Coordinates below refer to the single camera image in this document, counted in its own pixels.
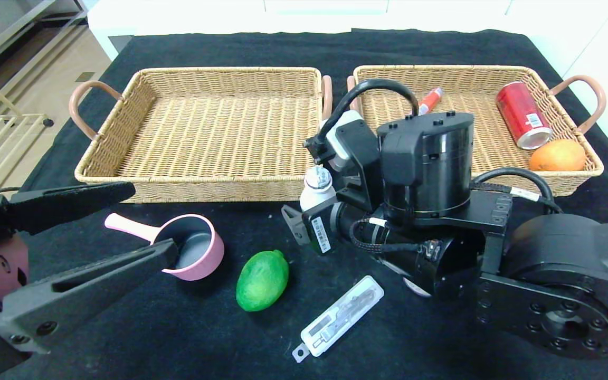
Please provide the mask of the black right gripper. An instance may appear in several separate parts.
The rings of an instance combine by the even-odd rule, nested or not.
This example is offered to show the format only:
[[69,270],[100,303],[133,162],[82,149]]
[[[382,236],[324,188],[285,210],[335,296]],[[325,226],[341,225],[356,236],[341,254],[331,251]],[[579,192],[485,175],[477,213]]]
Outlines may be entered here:
[[355,221],[355,207],[346,202],[331,198],[303,213],[283,205],[281,214],[297,244],[310,243],[318,255],[328,255],[350,243],[348,229]]

